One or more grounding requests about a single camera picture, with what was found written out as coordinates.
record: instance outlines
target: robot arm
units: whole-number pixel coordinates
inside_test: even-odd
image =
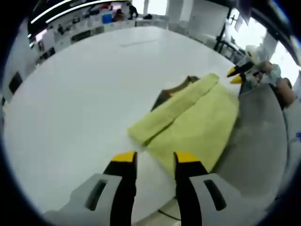
[[[130,226],[136,178],[137,153],[119,154],[103,174],[94,174],[76,188],[63,208],[44,217],[59,226]]]
[[[182,225],[253,225],[262,212],[201,161],[176,152],[175,180]]]
[[[250,81],[252,84],[257,84],[257,76],[260,72],[262,63],[269,59],[269,55],[263,46],[247,46],[247,54],[238,62],[238,64],[231,68],[227,77],[236,77],[231,81],[232,84],[241,84],[245,81]]]

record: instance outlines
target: ceiling light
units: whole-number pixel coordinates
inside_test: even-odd
[[[44,16],[45,14],[49,13],[51,10],[55,9],[56,7],[59,7],[69,1],[73,1],[73,0],[64,0],[61,1],[60,3],[57,3],[56,5],[50,7],[49,9],[45,10],[44,12],[42,12],[40,15],[38,15],[36,18],[34,18],[30,23],[33,24],[34,22],[36,22],[38,19],[40,19],[42,16]]]
[[[70,9],[68,9],[68,10],[66,10],[66,11],[63,11],[63,12],[61,12],[61,13],[55,15],[54,17],[52,17],[52,18],[50,18],[49,20],[47,20],[46,23],[48,24],[49,22],[51,22],[51,21],[57,19],[58,17],[60,17],[60,16],[62,16],[62,15],[64,15],[64,14],[66,14],[66,13],[69,13],[69,12],[71,12],[71,11],[77,10],[77,9],[79,9],[79,8],[83,8],[83,7],[86,7],[86,6],[93,5],[93,4],[108,2],[108,1],[111,1],[111,0],[98,0],[98,1],[88,2],[88,3],[85,3],[85,4],[79,5],[79,6],[75,6],[75,7],[73,7],[73,8],[70,8]]]

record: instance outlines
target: black frame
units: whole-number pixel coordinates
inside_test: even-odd
[[[0,65],[1,65],[1,77],[3,79],[4,65],[11,49],[12,43],[17,36],[18,27],[22,20],[33,10],[37,0],[24,0],[24,1],[6,1],[5,7],[8,9],[15,9],[10,14],[9,18],[7,14],[2,14],[3,23],[5,23],[5,31],[2,34],[2,40],[0,42]],[[295,14],[292,12],[292,18],[300,18],[299,11],[295,10]],[[299,21],[293,21],[293,24],[299,26]],[[0,178],[1,188],[4,199],[2,199],[2,206],[4,213],[2,214],[1,223],[3,225],[13,224],[26,224],[29,225],[46,225],[40,216],[34,211],[33,207],[28,203],[25,196],[21,193],[17,182],[12,175],[10,166],[7,163],[7,156],[5,155],[5,147],[3,138],[1,140],[0,151]],[[298,166],[294,175],[293,181],[290,184],[287,192],[284,194],[282,200],[280,200],[271,213],[260,223],[260,225],[287,225],[289,222],[295,223],[300,221],[299,215],[301,210],[301,164]]]

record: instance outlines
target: white table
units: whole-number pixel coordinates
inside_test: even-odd
[[[175,195],[174,180],[142,152],[127,128],[148,113],[162,89],[187,77],[233,66],[185,36],[136,27],[80,41],[43,63],[15,93],[6,116],[8,162],[23,192],[41,213],[58,210],[76,187],[102,173],[111,158],[138,151],[132,222]]]

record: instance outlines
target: floor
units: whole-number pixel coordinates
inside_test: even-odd
[[[180,210],[176,199],[169,201],[160,210],[170,216],[181,219]],[[181,226],[181,222],[165,216],[162,213],[155,212],[133,226]]]

